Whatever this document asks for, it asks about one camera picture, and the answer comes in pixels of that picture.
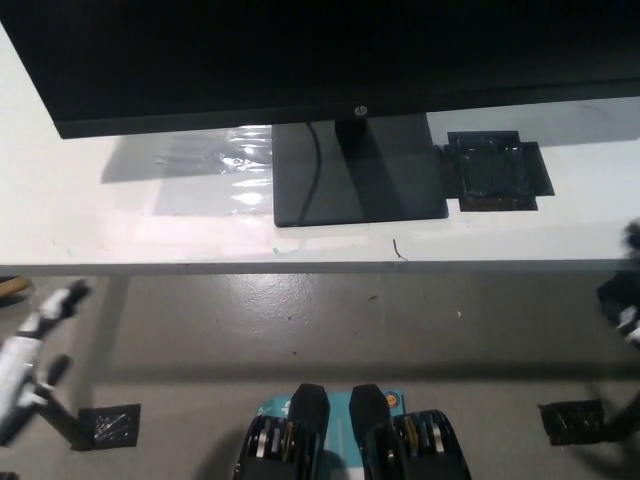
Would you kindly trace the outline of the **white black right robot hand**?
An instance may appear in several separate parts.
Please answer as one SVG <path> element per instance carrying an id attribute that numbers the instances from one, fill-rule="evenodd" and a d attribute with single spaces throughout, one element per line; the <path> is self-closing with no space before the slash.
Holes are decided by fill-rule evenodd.
<path id="1" fill-rule="evenodd" d="M 639 347 L 639 220 L 631 221 L 625 230 L 625 240 L 629 247 L 629 256 L 634 264 L 631 274 L 633 300 L 621 314 L 618 330 L 624 334 L 626 342 Z"/>

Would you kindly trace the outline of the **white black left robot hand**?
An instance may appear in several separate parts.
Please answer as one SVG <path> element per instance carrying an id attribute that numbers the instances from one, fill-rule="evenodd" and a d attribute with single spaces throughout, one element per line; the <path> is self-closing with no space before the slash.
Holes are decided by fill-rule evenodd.
<path id="1" fill-rule="evenodd" d="M 79 450 L 93 446 L 78 419 L 55 398 L 54 392 L 71 358 L 58 355 L 46 371 L 37 365 L 44 342 L 65 320 L 91 288 L 83 279 L 54 291 L 30 313 L 15 334 L 1 346 L 1 445 L 9 446 L 36 415 L 42 416 L 69 444 Z"/>

